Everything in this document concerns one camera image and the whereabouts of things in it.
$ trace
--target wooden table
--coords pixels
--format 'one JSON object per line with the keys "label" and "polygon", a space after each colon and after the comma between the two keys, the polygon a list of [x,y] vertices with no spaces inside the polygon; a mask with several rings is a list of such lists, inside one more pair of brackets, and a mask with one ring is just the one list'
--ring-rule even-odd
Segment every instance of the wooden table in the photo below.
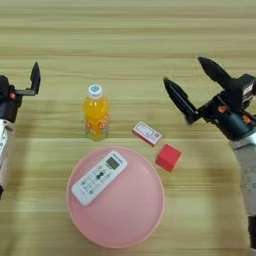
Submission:
{"label": "wooden table", "polygon": [[[0,255],[246,255],[239,167],[228,142],[202,120],[188,127],[162,78],[176,80],[200,106],[220,87],[198,55],[232,75],[255,75],[255,13],[253,0],[1,0],[1,74],[25,88],[38,61],[42,86],[18,115],[13,173],[0,206]],[[104,87],[111,104],[110,137],[99,143],[85,138],[81,111],[92,83]],[[132,135],[140,120],[163,134],[157,147]],[[87,241],[66,208],[74,165],[107,145],[153,163],[164,143],[182,159],[172,174],[156,166],[166,208],[155,233],[129,250]]]}

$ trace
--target pink bowl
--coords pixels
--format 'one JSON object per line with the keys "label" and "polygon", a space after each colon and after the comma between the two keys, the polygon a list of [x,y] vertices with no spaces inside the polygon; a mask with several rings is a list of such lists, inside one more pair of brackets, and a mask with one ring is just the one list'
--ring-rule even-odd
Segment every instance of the pink bowl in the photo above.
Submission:
{"label": "pink bowl", "polygon": [[[72,185],[110,151],[128,166],[89,206],[71,192]],[[136,152],[106,147],[85,156],[67,185],[67,206],[77,229],[90,241],[108,248],[128,248],[146,240],[158,226],[164,209],[163,185],[154,167]]]}

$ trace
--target white remote control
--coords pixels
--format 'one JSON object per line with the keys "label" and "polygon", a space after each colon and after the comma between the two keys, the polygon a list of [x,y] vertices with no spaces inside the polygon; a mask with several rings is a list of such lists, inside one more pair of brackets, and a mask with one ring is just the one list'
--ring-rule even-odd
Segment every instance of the white remote control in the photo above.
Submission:
{"label": "white remote control", "polygon": [[127,161],[116,151],[110,152],[73,186],[79,202],[89,205],[127,166]]}

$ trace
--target plastic bottle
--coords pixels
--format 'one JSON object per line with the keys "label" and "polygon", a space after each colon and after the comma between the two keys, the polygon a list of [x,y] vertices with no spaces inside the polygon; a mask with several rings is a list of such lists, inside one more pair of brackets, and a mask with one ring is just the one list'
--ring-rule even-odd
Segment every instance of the plastic bottle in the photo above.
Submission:
{"label": "plastic bottle", "polygon": [[84,102],[85,129],[88,138],[99,141],[108,135],[109,103],[103,96],[100,85],[93,84],[88,89]]}

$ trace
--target red block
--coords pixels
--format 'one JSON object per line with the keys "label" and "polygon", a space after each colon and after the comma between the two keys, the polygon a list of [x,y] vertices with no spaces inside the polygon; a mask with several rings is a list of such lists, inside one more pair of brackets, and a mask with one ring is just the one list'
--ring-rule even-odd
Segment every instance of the red block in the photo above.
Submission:
{"label": "red block", "polygon": [[180,156],[180,151],[165,144],[156,158],[156,164],[171,172]]}

